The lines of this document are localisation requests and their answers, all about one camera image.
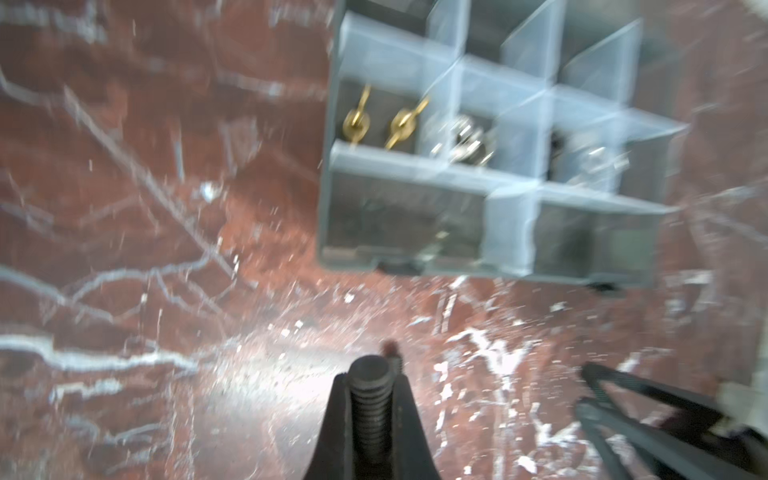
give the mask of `transparent storage box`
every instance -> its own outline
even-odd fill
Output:
[[[321,263],[648,284],[687,126],[661,116],[674,50],[627,12],[601,17],[566,0],[340,2]],[[352,144],[343,122],[367,84],[369,130]],[[413,134],[386,150],[392,119],[423,98]],[[485,166],[452,163],[457,118],[485,132]]]

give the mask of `black robotic claw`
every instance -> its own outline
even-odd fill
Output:
[[[440,480],[401,361],[364,356],[336,376],[305,480]]]

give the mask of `black metal tool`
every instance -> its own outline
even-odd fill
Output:
[[[723,418],[723,414],[709,397],[594,363],[584,365],[581,377],[596,398],[580,399],[574,413],[614,480],[631,480],[632,476],[605,441],[601,427],[608,427],[626,436],[641,461],[662,480],[764,478],[757,474],[761,469],[761,460],[756,457],[756,451],[750,445],[761,445],[761,455],[766,455],[768,449],[765,438],[752,429],[743,429],[728,437],[714,435],[710,429]],[[677,413],[658,429],[642,424],[627,417],[603,390],[600,382],[612,382],[676,407]]]
[[[440,480],[401,369],[368,355],[336,376],[305,480]]]

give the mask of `brass part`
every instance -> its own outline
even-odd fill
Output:
[[[386,141],[384,148],[392,150],[398,142],[408,140],[416,130],[416,117],[424,111],[429,104],[429,97],[424,97],[416,108],[409,110],[403,108],[392,119],[392,123],[389,125],[389,139]]]
[[[371,95],[371,85],[362,89],[357,108],[350,110],[342,124],[342,131],[352,145],[357,145],[368,133],[371,127],[371,117],[365,112],[368,97]]]

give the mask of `marble surface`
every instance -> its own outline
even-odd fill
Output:
[[[766,24],[737,0],[669,8],[680,213],[656,287],[606,300],[319,268],[330,0],[0,3],[0,478],[301,478],[331,378],[386,339],[451,480],[597,478],[571,417],[588,360],[748,383]]]

